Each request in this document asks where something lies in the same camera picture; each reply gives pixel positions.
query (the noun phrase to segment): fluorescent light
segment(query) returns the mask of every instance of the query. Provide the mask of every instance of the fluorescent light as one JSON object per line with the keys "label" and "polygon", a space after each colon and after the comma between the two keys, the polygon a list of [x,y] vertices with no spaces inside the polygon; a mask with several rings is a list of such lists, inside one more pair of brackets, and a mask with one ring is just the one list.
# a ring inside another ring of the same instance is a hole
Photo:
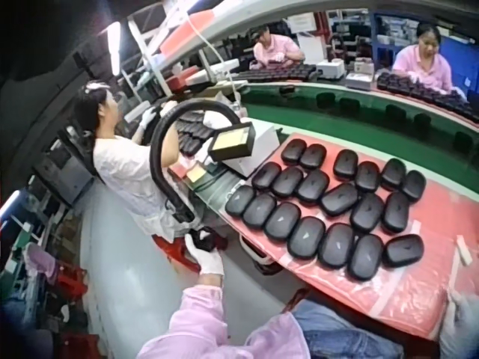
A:
{"label": "fluorescent light", "polygon": [[16,190],[12,195],[7,199],[7,202],[3,204],[0,208],[0,218],[6,213],[8,207],[15,203],[16,199],[20,196],[20,191]]}
{"label": "fluorescent light", "polygon": [[120,23],[113,22],[108,28],[108,50],[110,54],[120,51],[121,26]]}
{"label": "fluorescent light", "polygon": [[113,76],[118,76],[120,74],[120,54],[118,52],[113,52],[110,55],[112,58]]}

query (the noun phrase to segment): cable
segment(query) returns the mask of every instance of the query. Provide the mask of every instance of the cable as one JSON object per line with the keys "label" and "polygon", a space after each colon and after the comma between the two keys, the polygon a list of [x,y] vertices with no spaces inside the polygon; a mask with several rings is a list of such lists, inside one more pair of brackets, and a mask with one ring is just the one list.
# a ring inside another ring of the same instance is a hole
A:
{"label": "cable", "polygon": [[163,175],[161,161],[159,161],[159,159],[162,158],[163,141],[165,140],[166,133],[171,125],[173,125],[173,123],[186,112],[197,110],[216,111],[229,119],[231,124],[241,123],[234,111],[224,103],[205,99],[189,99],[173,107],[155,127],[150,145],[151,177],[158,189],[165,194],[175,208],[173,217],[180,223],[192,222],[195,219],[195,214],[183,202],[178,193],[171,188],[171,185]]}
{"label": "cable", "polygon": [[191,19],[189,18],[189,15],[188,13],[185,11],[185,16],[186,18],[188,19],[188,22],[189,22],[189,25],[192,27],[193,31],[197,34],[197,36],[204,42],[206,43],[206,45],[213,51],[213,53],[215,54],[215,56],[219,59],[219,61],[221,62],[221,64],[223,65],[223,67],[226,69],[226,73],[228,75],[228,80],[230,81],[231,83],[231,89],[233,90],[233,93],[234,93],[234,99],[238,102],[238,105],[241,106],[241,97],[240,97],[240,94],[238,93],[237,89],[234,87],[234,82],[233,82],[233,77],[231,77],[231,73],[230,73],[230,70],[227,69],[226,65],[225,65],[225,60],[223,60],[223,58],[221,57],[221,55],[219,54],[219,52],[215,49],[215,46],[213,46],[201,33],[200,31],[193,25],[193,22],[191,21]]}

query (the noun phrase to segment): woman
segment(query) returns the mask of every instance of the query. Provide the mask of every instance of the woman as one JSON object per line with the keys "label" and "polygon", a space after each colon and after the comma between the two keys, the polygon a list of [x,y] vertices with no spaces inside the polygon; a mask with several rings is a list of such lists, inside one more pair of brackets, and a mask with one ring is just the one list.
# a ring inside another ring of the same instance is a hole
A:
{"label": "woman", "polygon": [[439,54],[441,34],[436,26],[420,23],[416,30],[417,45],[407,46],[396,57],[393,71],[410,76],[428,88],[450,93],[452,90],[451,66]]}
{"label": "woman", "polygon": [[244,346],[229,346],[222,304],[222,258],[217,250],[208,253],[197,249],[190,235],[185,240],[201,267],[198,285],[183,292],[168,333],[146,343],[138,359],[401,358],[403,349],[398,344],[355,328],[334,311],[308,299],[292,313],[271,318]]}
{"label": "woman", "polygon": [[257,63],[251,64],[252,70],[292,67],[305,60],[305,54],[293,40],[288,36],[270,34],[267,26],[253,30],[251,38],[257,42],[253,48]]}
{"label": "woman", "polygon": [[[175,105],[175,102],[166,103],[160,116]],[[172,242],[189,229],[201,226],[201,207],[194,211],[196,218],[192,223],[178,223],[166,208],[166,196],[151,178],[150,147],[141,146],[140,143],[147,125],[156,116],[152,110],[143,114],[132,140],[116,136],[115,127],[120,122],[120,114],[110,87],[102,82],[89,82],[76,97],[75,113],[84,130],[85,146],[89,149],[91,161],[100,179],[124,199],[135,222],[146,234],[156,234]],[[172,126],[162,145],[162,168],[174,164],[179,155],[178,134]],[[187,198],[187,189],[179,188],[166,171],[163,174],[193,210]]]}

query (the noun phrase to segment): white glove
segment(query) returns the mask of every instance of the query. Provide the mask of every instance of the white glove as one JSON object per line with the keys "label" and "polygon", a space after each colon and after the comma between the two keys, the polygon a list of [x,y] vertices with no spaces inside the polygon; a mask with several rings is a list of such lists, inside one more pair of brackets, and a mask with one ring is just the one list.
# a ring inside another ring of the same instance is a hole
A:
{"label": "white glove", "polygon": [[211,129],[224,129],[225,127],[231,126],[229,119],[216,111],[205,111],[203,124]]}
{"label": "white glove", "polygon": [[259,70],[260,68],[261,68],[261,64],[257,62],[256,60],[253,60],[252,62],[249,63],[250,70]]}
{"label": "white glove", "polygon": [[461,99],[463,99],[464,101],[467,101],[467,96],[466,96],[466,94],[464,93],[463,90],[461,90],[460,88],[453,87],[452,91],[457,92],[459,94],[459,96],[461,96]]}
{"label": "white glove", "polygon": [[195,154],[195,160],[203,163],[206,166],[213,162],[210,157],[210,154],[208,153],[212,140],[213,138],[208,138],[208,140],[203,144],[203,146],[201,146],[201,149]]}
{"label": "white glove", "polygon": [[159,115],[161,117],[164,117],[169,111],[173,109],[174,106],[176,106],[178,102],[176,101],[168,101],[162,108],[162,110],[159,112]]}
{"label": "white glove", "polygon": [[278,52],[278,53],[275,55],[274,60],[275,60],[276,62],[283,62],[283,61],[284,61],[284,57],[285,57],[285,56],[284,56],[284,53]]}
{"label": "white glove", "polygon": [[150,107],[148,110],[143,112],[143,115],[141,116],[141,122],[140,122],[140,127],[142,129],[146,129],[148,124],[155,118],[156,112],[154,107]]}
{"label": "white glove", "polygon": [[416,83],[417,81],[419,81],[419,75],[415,73],[414,71],[409,71],[407,74],[409,75],[409,78],[411,79],[413,83]]}
{"label": "white glove", "polygon": [[[200,239],[210,235],[210,233],[201,231]],[[185,235],[185,243],[188,248],[188,252],[196,259],[198,264],[201,267],[200,274],[218,274],[225,275],[225,270],[223,269],[223,261],[219,255],[218,250],[215,248],[211,252],[202,251],[197,249],[193,243],[193,238],[190,234]]]}
{"label": "white glove", "polygon": [[60,313],[63,316],[63,323],[68,323],[70,320],[70,308],[67,304],[60,308]]}
{"label": "white glove", "polygon": [[183,71],[183,65],[181,63],[177,63],[171,68],[171,73],[173,73],[175,76],[180,75],[181,71]]}
{"label": "white glove", "polygon": [[439,335],[441,359],[472,358],[479,348],[479,297],[451,292]]}
{"label": "white glove", "polygon": [[150,71],[145,71],[144,73],[141,74],[138,82],[136,82],[136,86],[143,86],[144,84],[147,83],[149,78],[150,78]]}

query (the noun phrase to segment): workbench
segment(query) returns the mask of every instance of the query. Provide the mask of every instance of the workbench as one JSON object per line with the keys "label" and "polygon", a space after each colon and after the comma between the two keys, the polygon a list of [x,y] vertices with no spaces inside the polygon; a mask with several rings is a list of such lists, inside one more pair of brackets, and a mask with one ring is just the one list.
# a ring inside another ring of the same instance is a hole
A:
{"label": "workbench", "polygon": [[[337,83],[248,84],[239,92],[248,116],[388,153],[479,193],[479,124],[411,97]],[[321,102],[332,97],[333,101]]]}
{"label": "workbench", "polygon": [[[299,124],[301,117],[296,115],[290,121]],[[253,120],[253,124],[261,122],[263,121]],[[318,141],[326,146],[328,155],[322,166],[326,173],[332,172],[335,154],[342,148],[355,150],[360,161],[373,160],[380,168],[391,158],[390,153],[301,129],[298,126],[277,123],[274,126],[277,129],[282,128],[285,134],[305,138],[308,142]],[[275,152],[273,158],[279,156],[281,148]],[[286,245],[269,241],[262,232],[251,231],[241,220],[227,215],[224,207],[228,198],[238,187],[247,183],[233,171],[218,170],[212,174],[206,173],[194,184],[186,177],[186,169],[179,162],[171,167],[171,172],[183,180],[211,210],[240,233],[249,244],[306,283],[334,300],[388,326],[421,338],[436,340],[446,305],[446,289],[451,287],[461,292],[479,293],[477,261],[479,194],[403,157],[396,157],[406,163],[408,170],[417,169],[427,178],[427,190],[421,202],[412,207],[409,224],[404,232],[419,233],[422,236],[426,248],[425,255],[419,263],[402,269],[388,270],[381,267],[373,280],[364,283],[348,278],[344,269],[327,271],[316,259],[306,263],[295,260],[288,254]],[[332,188],[337,181],[333,176],[330,178],[332,183],[329,187]],[[380,189],[377,193],[385,197],[382,191],[384,190]],[[327,227],[331,223],[317,206],[302,213],[303,217],[306,215],[323,219]],[[340,220],[348,222],[349,213]],[[456,248],[458,236],[464,237],[475,258],[469,267],[463,266],[460,261],[460,254]],[[391,238],[384,234],[381,237],[385,242]]]}

